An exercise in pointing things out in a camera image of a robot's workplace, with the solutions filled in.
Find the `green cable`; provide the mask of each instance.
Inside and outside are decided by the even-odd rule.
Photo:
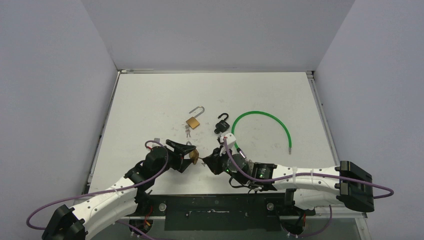
[[[271,114],[269,114],[267,112],[264,112],[264,111],[248,111],[248,112],[243,113],[242,115],[238,116],[237,119],[232,124],[231,133],[234,134],[234,129],[236,129],[236,124],[239,122],[240,119],[242,119],[244,116],[251,115],[251,114],[265,115],[265,116],[268,116],[268,117],[274,119],[275,121],[277,121],[282,126],[282,128],[285,130],[285,133],[287,134],[287,138],[288,138],[288,154],[292,154],[292,138],[290,137],[289,130],[284,125],[284,123],[282,121],[280,121],[280,119],[278,119],[276,116],[271,115]],[[239,146],[237,145],[237,143],[235,143],[235,148],[236,149],[239,148]]]

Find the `red wire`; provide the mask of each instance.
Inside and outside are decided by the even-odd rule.
[[[145,226],[146,226],[147,218],[148,218],[148,217],[150,217],[150,214],[152,214],[152,212],[153,212],[153,206],[150,206],[150,212],[149,212],[146,216],[144,216],[144,224],[143,224],[143,227],[145,227]]]

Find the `padlock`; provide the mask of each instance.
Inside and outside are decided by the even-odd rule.
[[[200,116],[204,111],[205,111],[205,108],[204,107],[202,107],[202,106],[197,106],[195,109],[193,109],[193,110],[191,110],[190,112],[189,112],[189,114],[191,114],[192,112],[194,112],[196,109],[198,109],[198,108],[201,108],[201,109],[203,109],[201,112],[199,112],[196,116],[192,116],[192,117],[190,117],[187,121],[185,121],[189,126],[190,126],[190,128],[191,129],[195,129],[195,128],[197,128],[199,125],[200,125],[200,122],[199,121],[197,121],[197,117],[198,116]]]
[[[186,145],[192,145],[190,141],[187,141]],[[199,151],[197,149],[194,149],[188,154],[188,157],[193,161],[193,164],[196,165],[199,159]]]
[[[225,131],[227,131],[230,128],[230,125],[228,124],[228,122],[226,122],[226,120],[228,119],[228,114],[227,113],[223,113],[221,115],[218,116],[218,119],[220,119],[222,116],[226,115],[226,117],[219,121],[216,125],[215,125],[215,130],[213,131],[216,134],[219,133],[223,133]]]

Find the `black padlock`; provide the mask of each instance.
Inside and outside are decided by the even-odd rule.
[[[228,114],[227,113],[223,113],[221,115],[218,116],[218,119],[220,119],[222,116],[226,115],[226,117],[219,121],[216,125],[215,125],[215,133],[219,134],[219,133],[223,133],[225,131],[227,131],[230,128],[230,125],[228,124],[228,122],[226,122],[226,120],[228,119]]]

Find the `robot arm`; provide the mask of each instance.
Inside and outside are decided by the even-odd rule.
[[[244,174],[240,173],[230,159],[224,147],[224,138],[231,157]],[[311,210],[316,206],[345,205],[348,209],[358,212],[374,211],[374,196],[371,186],[314,175],[341,176],[372,183],[371,175],[352,162],[341,161],[339,166],[326,168],[297,168],[252,162],[247,160],[241,149],[237,149],[239,153],[232,153],[231,148],[236,142],[233,134],[228,133],[221,136],[218,138],[218,142],[220,147],[215,148],[210,156],[203,158],[203,161],[215,175],[226,172],[240,184],[256,191],[294,189],[291,191],[294,205],[303,210]],[[291,175],[293,175],[291,178],[271,180]]]
[[[98,232],[115,221],[134,212],[143,213],[150,206],[146,190],[155,183],[151,180],[138,187],[139,184],[166,166],[183,173],[197,159],[184,159],[184,156],[196,149],[193,145],[183,145],[166,140],[169,148],[154,146],[146,155],[146,159],[131,168],[123,177],[107,190],[112,192],[100,194],[76,204],[70,208],[62,205],[53,213],[42,235],[43,240],[89,240]]]

